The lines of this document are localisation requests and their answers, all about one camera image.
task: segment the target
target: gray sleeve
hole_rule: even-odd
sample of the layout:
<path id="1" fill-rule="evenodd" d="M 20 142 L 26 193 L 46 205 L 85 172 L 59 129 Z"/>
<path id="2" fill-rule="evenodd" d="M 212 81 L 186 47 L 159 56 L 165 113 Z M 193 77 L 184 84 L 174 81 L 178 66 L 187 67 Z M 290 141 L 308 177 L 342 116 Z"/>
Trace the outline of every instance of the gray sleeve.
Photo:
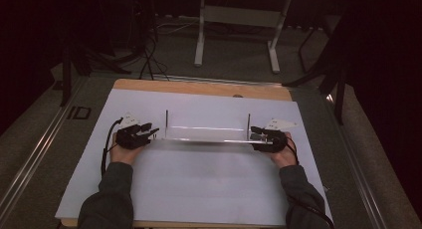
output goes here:
<path id="1" fill-rule="evenodd" d="M 122 162 L 108 165 L 100 182 L 99 192 L 90 196 L 83 204 L 78 219 L 78 228 L 131 229 L 133 206 L 130 187 L 133 169 Z"/>
<path id="2" fill-rule="evenodd" d="M 306 210 L 295 200 L 302 202 L 318 211 L 325 213 L 323 198 L 317 190 L 308 183 L 304 168 L 299 165 L 280 169 L 280 179 L 289 200 L 289 210 L 286 222 L 290 229 L 329 229 L 328 224 L 320 216 Z"/>

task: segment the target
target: person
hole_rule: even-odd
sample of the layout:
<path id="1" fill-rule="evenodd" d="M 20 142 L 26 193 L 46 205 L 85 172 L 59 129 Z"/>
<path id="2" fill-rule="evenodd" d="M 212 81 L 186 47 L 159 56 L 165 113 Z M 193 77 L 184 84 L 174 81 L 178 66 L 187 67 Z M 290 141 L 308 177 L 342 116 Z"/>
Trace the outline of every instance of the person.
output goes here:
<path id="1" fill-rule="evenodd" d="M 296 150 L 290 133 L 288 144 Z M 144 146 L 128 150 L 113 143 L 110 164 L 99 185 L 99 192 L 90 196 L 82 205 L 78 228 L 123 229 L 132 228 L 133 206 L 130 198 L 132 164 Z M 325 220 L 313 210 L 324 212 L 324 201 L 308 183 L 304 168 L 298 165 L 293 152 L 284 148 L 265 154 L 280 169 L 282 186 L 288 196 L 290 208 L 286 215 L 288 228 L 329 228 Z"/>

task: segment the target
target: table leg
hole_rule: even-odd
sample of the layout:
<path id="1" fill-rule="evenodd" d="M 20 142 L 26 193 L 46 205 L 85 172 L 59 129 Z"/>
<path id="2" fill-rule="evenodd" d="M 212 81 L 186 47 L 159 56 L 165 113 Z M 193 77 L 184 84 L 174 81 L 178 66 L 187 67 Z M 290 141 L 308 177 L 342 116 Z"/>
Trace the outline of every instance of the table leg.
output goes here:
<path id="1" fill-rule="evenodd" d="M 280 34 L 282 33 L 283 24 L 285 23 L 291 1 L 292 0 L 285 1 L 283 11 L 280 13 L 279 22 L 277 23 L 276 35 L 274 36 L 273 41 L 268 42 L 268 51 L 270 53 L 271 68 L 273 70 L 273 73 L 275 74 L 278 74 L 280 72 L 279 60 L 277 59 L 276 53 L 276 45 L 279 41 Z"/>
<path id="2" fill-rule="evenodd" d="M 201 9 L 199 10 L 199 37 L 198 43 L 196 44 L 196 54 L 195 54 L 195 67 L 202 66 L 202 56 L 204 55 L 204 19 L 205 14 L 205 0 L 201 0 Z"/>

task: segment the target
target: glove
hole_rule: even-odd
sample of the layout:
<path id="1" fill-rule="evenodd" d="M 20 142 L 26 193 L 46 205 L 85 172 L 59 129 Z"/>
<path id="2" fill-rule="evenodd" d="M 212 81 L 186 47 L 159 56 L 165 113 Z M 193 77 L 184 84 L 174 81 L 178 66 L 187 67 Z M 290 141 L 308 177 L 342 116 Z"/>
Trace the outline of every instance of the glove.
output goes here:
<path id="1" fill-rule="evenodd" d="M 145 146 L 151 142 L 148 138 L 159 131 L 159 128 L 151 130 L 151 127 L 152 123 L 149 122 L 143 125 L 135 124 L 119 129 L 115 137 L 115 142 L 126 149 L 136 149 Z"/>
<path id="2" fill-rule="evenodd" d="M 262 152 L 279 152 L 283 150 L 288 144 L 286 135 L 279 130 L 264 129 L 256 126 L 251 126 L 252 140 L 268 141 L 271 143 L 251 143 L 254 150 Z"/>

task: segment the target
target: white paper sheet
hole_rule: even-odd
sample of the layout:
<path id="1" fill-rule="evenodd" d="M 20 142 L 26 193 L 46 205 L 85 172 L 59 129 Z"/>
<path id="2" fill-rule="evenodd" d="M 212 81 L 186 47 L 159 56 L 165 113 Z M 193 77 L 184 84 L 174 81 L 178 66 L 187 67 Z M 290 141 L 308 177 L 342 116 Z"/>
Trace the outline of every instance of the white paper sheet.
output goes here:
<path id="1" fill-rule="evenodd" d="M 171 125 L 246 128 L 272 118 L 289 128 L 309 182 L 326 198 L 304 124 L 294 102 L 112 90 L 72 176 L 57 218 L 77 218 L 82 203 L 98 191 L 101 160 L 110 126 L 127 112 L 165 133 Z M 155 140 L 133 166 L 134 220 L 285 225 L 288 208 L 278 169 L 249 144 Z M 329 207 L 326 214 L 330 217 Z"/>

